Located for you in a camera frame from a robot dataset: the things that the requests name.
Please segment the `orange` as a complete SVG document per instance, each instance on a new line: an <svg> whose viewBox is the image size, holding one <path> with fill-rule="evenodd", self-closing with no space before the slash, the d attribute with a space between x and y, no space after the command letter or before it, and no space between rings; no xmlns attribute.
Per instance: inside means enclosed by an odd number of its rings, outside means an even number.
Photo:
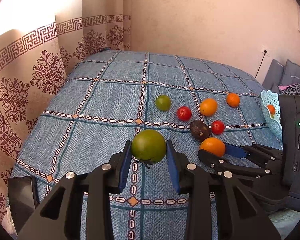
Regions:
<svg viewBox="0 0 300 240"><path fill-rule="evenodd" d="M217 138L209 137L201 142L200 150L205 150L218 157L222 157L225 154L225 143Z"/></svg>
<svg viewBox="0 0 300 240"><path fill-rule="evenodd" d="M200 103L200 113L204 116L212 116L218 108L218 103L215 99L207 98Z"/></svg>
<svg viewBox="0 0 300 240"><path fill-rule="evenodd" d="M267 105L267 109L269 110L271 116L273 116L276 112L276 109L273 105Z"/></svg>

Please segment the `large green tomato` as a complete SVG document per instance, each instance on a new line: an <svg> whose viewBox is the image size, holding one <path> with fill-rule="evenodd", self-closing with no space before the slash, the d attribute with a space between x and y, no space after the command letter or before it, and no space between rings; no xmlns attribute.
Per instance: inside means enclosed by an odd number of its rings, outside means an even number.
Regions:
<svg viewBox="0 0 300 240"><path fill-rule="evenodd" d="M139 132L131 145L132 155L146 167L162 161L166 155L166 141L164 137L153 129Z"/></svg>

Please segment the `dark brown avocado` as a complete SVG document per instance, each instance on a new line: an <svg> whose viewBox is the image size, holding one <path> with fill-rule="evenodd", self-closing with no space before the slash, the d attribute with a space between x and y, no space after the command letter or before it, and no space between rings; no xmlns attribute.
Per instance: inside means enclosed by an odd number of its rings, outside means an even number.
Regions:
<svg viewBox="0 0 300 240"><path fill-rule="evenodd" d="M190 123L191 135L199 142L211 137L210 128L200 120L193 120Z"/></svg>

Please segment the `small orange mandarin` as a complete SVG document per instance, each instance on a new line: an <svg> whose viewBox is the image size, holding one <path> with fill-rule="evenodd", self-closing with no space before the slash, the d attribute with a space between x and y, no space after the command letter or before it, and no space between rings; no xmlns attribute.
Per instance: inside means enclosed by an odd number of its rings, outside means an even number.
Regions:
<svg viewBox="0 0 300 240"><path fill-rule="evenodd" d="M237 94L235 93L229 93L226 97L226 103L232 107L236 108L240 104L240 98Z"/></svg>

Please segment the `light blue plastic basket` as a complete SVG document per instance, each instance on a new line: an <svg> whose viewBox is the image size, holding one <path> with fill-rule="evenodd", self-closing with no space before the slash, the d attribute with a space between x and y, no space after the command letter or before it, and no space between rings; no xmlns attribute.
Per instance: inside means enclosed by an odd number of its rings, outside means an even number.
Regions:
<svg viewBox="0 0 300 240"><path fill-rule="evenodd" d="M277 139L282 140L282 126L280 123L280 104L277 93L273 93L271 90L262 90L261 92L261 107L262 113L266 120L266 123L270 131L277 137ZM273 105L276 112L273 116L270 115L267 105Z"/></svg>

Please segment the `red cherry tomato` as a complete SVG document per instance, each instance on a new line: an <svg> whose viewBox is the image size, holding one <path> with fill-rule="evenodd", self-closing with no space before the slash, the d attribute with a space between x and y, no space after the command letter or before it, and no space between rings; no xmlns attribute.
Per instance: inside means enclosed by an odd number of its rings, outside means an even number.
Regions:
<svg viewBox="0 0 300 240"><path fill-rule="evenodd" d="M216 120L211 124L211 132L215 135L220 135L224 132L225 125L222 121Z"/></svg>

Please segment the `black object at left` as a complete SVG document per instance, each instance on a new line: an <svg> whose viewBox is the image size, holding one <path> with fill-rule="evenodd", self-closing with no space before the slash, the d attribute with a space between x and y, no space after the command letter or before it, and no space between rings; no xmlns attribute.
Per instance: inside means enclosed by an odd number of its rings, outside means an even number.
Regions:
<svg viewBox="0 0 300 240"><path fill-rule="evenodd" d="M8 178L8 200L14 227L19 233L39 205L36 178Z"/></svg>

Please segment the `small green tomato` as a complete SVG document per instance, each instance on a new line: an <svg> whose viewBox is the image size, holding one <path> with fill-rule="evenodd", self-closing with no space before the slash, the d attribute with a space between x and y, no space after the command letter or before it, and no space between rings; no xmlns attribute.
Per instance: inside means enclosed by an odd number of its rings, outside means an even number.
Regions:
<svg viewBox="0 0 300 240"><path fill-rule="evenodd" d="M167 95L159 95L155 99L155 105L161 111L168 111L171 106L171 100Z"/></svg>

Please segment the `blue patterned bedspread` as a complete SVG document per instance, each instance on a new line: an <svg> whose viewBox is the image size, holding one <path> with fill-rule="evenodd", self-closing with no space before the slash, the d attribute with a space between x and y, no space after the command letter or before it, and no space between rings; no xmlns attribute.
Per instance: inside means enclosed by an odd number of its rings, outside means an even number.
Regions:
<svg viewBox="0 0 300 240"><path fill-rule="evenodd" d="M281 150L282 143L266 124L261 85L249 74L223 64L177 55L106 50L79 62L44 110L24 142L12 177L34 176L40 202L68 172L92 172L123 151L141 131L153 129L170 140L176 152L211 174L221 174L198 158L201 142L190 123L222 121L225 130L211 137L232 145L260 144ZM229 93L240 98L236 108ZM155 105L159 95L171 100L168 111ZM200 103L215 99L212 116ZM177 110L189 107L192 117L180 121ZM245 158L224 154L233 165L260 168ZM146 167L132 155L126 186L110 194L113 239L185 239L189 194L178 194L166 156ZM217 238L215 194L210 193L212 238Z"/></svg>

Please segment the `orange on bed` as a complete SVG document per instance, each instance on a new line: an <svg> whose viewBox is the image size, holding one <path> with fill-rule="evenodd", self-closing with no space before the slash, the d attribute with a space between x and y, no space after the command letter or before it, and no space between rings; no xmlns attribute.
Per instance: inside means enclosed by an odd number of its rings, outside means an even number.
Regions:
<svg viewBox="0 0 300 240"><path fill-rule="evenodd" d="M218 108L218 103L215 99L207 98L200 103L200 113L204 116L212 116Z"/></svg>

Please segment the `orange in basket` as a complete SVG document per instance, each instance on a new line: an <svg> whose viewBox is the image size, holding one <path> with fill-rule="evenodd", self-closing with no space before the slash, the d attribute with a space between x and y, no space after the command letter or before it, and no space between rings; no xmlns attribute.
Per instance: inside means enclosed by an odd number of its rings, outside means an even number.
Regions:
<svg viewBox="0 0 300 240"><path fill-rule="evenodd" d="M271 116L273 116L276 112L276 109L273 105L267 105L267 109L269 110Z"/></svg>

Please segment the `grey pillow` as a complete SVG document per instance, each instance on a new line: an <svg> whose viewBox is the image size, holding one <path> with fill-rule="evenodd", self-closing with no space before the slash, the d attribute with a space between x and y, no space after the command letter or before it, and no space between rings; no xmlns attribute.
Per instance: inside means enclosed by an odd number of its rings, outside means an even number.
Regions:
<svg viewBox="0 0 300 240"><path fill-rule="evenodd" d="M265 90L271 90L273 93L279 94L279 84L282 79L284 66L277 60L272 60L266 77L262 83Z"/></svg>
<svg viewBox="0 0 300 240"><path fill-rule="evenodd" d="M287 60L283 70L280 85L288 86L295 83L300 83L300 65Z"/></svg>

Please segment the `beige patterned curtain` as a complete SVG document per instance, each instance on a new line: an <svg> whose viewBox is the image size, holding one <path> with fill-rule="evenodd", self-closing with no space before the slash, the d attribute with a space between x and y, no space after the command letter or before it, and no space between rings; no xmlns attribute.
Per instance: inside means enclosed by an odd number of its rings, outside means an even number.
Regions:
<svg viewBox="0 0 300 240"><path fill-rule="evenodd" d="M130 45L131 0L0 0L0 220L7 179L75 64Z"/></svg>

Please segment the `white wall socket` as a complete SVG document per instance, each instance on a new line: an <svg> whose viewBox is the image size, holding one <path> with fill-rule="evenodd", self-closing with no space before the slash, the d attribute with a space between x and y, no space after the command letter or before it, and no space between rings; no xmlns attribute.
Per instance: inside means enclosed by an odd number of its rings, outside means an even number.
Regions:
<svg viewBox="0 0 300 240"><path fill-rule="evenodd" d="M264 53L264 55L270 56L269 50L266 46L262 46L261 51L262 51L262 53Z"/></svg>

